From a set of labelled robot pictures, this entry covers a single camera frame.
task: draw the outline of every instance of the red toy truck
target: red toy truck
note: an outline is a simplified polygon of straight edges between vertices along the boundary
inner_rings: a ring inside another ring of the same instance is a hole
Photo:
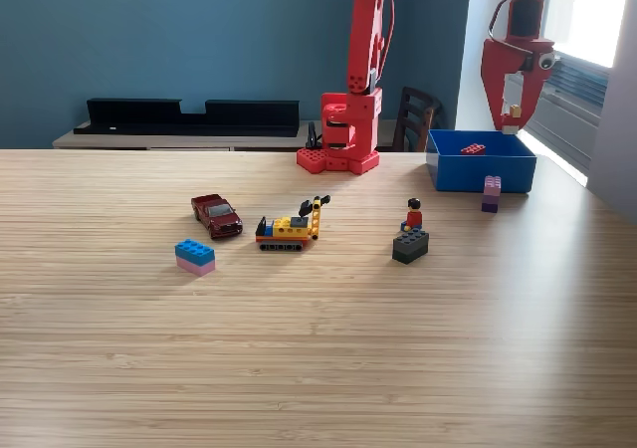
[[[236,236],[243,232],[243,222],[232,206],[219,194],[192,199],[195,219],[201,222],[212,239]]]

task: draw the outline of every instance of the stacked lego bricks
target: stacked lego bricks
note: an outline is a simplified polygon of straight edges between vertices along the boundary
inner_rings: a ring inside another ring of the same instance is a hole
[[[203,244],[186,239],[175,246],[177,266],[199,277],[215,270],[215,251]]]
[[[482,212],[498,212],[500,194],[502,193],[502,180],[498,176],[485,178],[485,192],[482,196]]]
[[[394,239],[392,259],[411,264],[429,252],[429,234],[413,229]]]

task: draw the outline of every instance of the dark gray lego brick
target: dark gray lego brick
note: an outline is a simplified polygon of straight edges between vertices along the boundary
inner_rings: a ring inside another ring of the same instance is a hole
[[[310,219],[308,217],[293,217],[290,227],[308,227]]]
[[[428,248],[429,234],[421,231],[420,229],[413,229],[412,231],[401,234],[394,239],[394,252],[404,254],[407,257],[412,254],[419,253],[423,249],[425,250],[426,254]]]
[[[415,260],[420,259],[422,256],[427,254],[428,250],[429,249],[427,247],[423,247],[409,255],[402,254],[398,251],[394,251],[391,255],[391,258],[403,264],[411,264]]]

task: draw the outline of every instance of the toy crane arm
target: toy crane arm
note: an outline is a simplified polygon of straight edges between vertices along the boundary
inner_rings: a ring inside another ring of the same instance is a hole
[[[491,28],[495,24],[499,6]],[[302,149],[297,162],[311,172],[344,170],[361,174],[376,166],[378,117],[382,76],[393,31],[393,0],[387,42],[382,36],[385,0],[354,0],[349,63],[348,94],[325,94],[321,100],[324,154],[310,155]],[[517,133],[535,112],[544,82],[555,63],[553,42],[539,37],[543,0],[511,0],[507,36],[491,36],[485,43],[482,76],[497,130]],[[506,75],[524,76],[521,105],[502,114]]]

